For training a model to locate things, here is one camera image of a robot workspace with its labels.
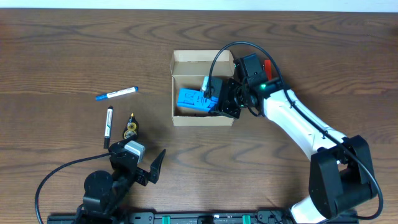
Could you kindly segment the black gold tape dispenser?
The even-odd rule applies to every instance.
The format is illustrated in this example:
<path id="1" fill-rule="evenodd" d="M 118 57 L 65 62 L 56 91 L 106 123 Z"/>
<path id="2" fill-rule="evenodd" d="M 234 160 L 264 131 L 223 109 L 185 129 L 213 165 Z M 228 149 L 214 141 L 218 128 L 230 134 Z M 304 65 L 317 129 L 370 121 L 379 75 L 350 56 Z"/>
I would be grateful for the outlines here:
<path id="1" fill-rule="evenodd" d="M 123 138 L 137 137 L 139 132 L 139 123 L 136 120 L 134 113 L 131 113 L 127 125 L 124 128 Z"/>

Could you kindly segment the blue plastic tool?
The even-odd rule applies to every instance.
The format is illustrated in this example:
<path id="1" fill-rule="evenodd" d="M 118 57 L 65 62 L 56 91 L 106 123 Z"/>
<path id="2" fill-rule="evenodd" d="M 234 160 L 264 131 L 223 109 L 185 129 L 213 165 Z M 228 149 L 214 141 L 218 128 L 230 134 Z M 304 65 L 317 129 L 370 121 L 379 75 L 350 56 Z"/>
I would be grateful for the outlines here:
<path id="1" fill-rule="evenodd" d="M 182 88 L 177 100 L 177 106 L 209 112 L 218 103 L 218 98 L 212 96 L 205 98 L 204 94 L 198 90 Z"/>

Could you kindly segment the black whiteboard marker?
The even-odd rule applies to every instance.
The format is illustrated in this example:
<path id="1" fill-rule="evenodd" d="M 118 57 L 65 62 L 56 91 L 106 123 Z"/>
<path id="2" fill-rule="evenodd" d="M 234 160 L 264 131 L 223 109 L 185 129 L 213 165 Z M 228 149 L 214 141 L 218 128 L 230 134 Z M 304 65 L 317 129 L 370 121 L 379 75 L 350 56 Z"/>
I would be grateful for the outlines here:
<path id="1" fill-rule="evenodd" d="M 109 148 L 110 138 L 111 138 L 111 128 L 113 121 L 113 107 L 109 106 L 106 112 L 106 124 L 104 129 L 104 144 L 103 147 L 105 149 Z"/>

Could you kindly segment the cardboard box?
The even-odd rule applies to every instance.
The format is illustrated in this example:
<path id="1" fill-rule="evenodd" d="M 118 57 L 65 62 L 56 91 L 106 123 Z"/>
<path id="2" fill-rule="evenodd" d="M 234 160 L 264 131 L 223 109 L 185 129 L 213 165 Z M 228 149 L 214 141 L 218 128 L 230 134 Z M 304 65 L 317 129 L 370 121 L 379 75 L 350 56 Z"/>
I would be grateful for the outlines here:
<path id="1" fill-rule="evenodd" d="M 180 90 L 200 91 L 217 50 L 175 50 L 170 61 L 172 122 L 178 126 L 231 126 L 234 119 L 177 105 Z"/>

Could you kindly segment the red stapler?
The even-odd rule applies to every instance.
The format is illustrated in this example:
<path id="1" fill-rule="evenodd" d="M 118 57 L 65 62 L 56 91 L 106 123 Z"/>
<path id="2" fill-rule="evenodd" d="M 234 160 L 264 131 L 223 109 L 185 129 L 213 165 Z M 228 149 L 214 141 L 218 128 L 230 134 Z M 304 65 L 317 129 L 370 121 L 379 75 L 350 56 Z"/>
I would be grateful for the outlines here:
<path id="1" fill-rule="evenodd" d="M 267 79 L 271 80 L 272 79 L 272 64 L 269 59 L 264 60 L 264 71 L 267 75 Z"/>

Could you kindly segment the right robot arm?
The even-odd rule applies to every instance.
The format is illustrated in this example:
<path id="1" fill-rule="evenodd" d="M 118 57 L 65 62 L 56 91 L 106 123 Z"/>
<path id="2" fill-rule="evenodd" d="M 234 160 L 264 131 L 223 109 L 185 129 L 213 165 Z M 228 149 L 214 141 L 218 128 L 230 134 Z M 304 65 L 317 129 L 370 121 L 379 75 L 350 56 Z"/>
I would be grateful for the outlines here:
<path id="1" fill-rule="evenodd" d="M 310 161 L 309 195 L 290 207 L 291 221 L 364 220 L 350 210 L 374 197 L 379 205 L 367 219 L 377 218 L 383 197 L 366 140 L 359 135 L 349 138 L 323 122 L 300 102 L 280 73 L 271 78 L 277 68 L 272 58 L 261 65 L 258 56 L 251 54 L 235 60 L 234 66 L 237 80 L 223 81 L 213 75 L 204 80 L 205 96 L 218 99 L 210 111 L 238 119 L 241 109 L 256 109 L 255 116 L 282 128 Z"/>

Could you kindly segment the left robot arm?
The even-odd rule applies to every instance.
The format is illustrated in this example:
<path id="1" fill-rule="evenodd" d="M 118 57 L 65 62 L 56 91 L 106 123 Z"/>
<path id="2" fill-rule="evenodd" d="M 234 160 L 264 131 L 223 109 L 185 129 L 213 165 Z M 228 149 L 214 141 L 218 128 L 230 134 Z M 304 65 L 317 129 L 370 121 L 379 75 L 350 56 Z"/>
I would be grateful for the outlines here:
<path id="1" fill-rule="evenodd" d="M 129 223 L 129 215 L 119 208 L 133 184 L 156 184 L 160 177 L 166 150 L 150 165 L 150 171 L 138 167 L 145 154 L 145 146 L 132 136 L 118 141 L 108 148 L 113 168 L 110 174 L 104 170 L 91 173 L 84 182 L 83 210 L 78 212 L 75 223 Z"/>

